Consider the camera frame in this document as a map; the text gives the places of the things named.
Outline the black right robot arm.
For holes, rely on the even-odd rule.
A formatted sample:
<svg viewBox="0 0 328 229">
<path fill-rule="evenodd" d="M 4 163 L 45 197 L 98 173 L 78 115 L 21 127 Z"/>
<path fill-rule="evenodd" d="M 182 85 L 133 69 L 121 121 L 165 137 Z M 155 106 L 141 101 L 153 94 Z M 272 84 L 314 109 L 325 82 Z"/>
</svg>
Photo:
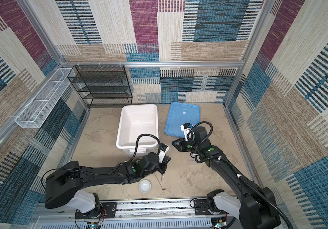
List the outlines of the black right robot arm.
<svg viewBox="0 0 328 229">
<path fill-rule="evenodd" d="M 190 152 L 198 164 L 205 163 L 217 172 L 232 188 L 235 197 L 223 190 L 208 194 L 208 207 L 213 213 L 224 211 L 238 219 L 244 229 L 273 229 L 284 221 L 289 229 L 291 221 L 277 206 L 274 193 L 269 188 L 261 188 L 248 179 L 226 157 L 223 151 L 211 144 L 211 131 L 203 126 L 205 121 L 196 125 L 181 125 L 184 136 L 172 142 L 179 152 Z"/>
</svg>

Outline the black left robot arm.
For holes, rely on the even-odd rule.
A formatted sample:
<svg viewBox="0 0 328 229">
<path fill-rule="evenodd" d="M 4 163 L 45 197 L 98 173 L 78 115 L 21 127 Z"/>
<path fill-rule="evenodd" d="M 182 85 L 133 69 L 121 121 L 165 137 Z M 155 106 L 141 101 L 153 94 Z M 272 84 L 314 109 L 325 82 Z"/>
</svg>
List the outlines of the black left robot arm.
<svg viewBox="0 0 328 229">
<path fill-rule="evenodd" d="M 154 135 L 141 134 L 138 139 L 149 136 L 157 141 L 158 149 L 156 153 L 150 152 L 142 158 L 132 156 L 127 162 L 105 168 L 80 166 L 78 161 L 71 161 L 59 169 L 48 170 L 41 179 L 46 195 L 45 208 L 70 205 L 81 213 L 90 212 L 100 207 L 99 199 L 82 189 L 106 184 L 132 184 L 155 172 L 164 174 L 171 160 L 166 155 L 169 147 Z"/>
</svg>

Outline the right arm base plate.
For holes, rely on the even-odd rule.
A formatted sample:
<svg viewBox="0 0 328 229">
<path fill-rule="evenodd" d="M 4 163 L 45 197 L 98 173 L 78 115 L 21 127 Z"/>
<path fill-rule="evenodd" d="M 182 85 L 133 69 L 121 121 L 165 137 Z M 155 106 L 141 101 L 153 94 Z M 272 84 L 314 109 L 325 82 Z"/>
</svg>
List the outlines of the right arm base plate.
<svg viewBox="0 0 328 229">
<path fill-rule="evenodd" d="M 195 215 L 225 215 L 226 213 L 221 210 L 215 210 L 211 208 L 206 199 L 194 198 L 190 202 L 190 206 L 194 208 Z"/>
</svg>

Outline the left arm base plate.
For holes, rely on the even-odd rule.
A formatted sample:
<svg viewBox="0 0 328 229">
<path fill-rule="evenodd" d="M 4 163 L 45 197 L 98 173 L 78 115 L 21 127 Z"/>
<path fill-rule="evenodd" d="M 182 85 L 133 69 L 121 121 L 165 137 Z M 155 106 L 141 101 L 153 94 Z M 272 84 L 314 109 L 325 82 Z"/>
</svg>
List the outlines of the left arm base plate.
<svg viewBox="0 0 328 229">
<path fill-rule="evenodd" d="M 75 219 L 113 219 L 116 214 L 117 202 L 100 203 L 98 208 L 87 213 L 76 210 Z"/>
</svg>

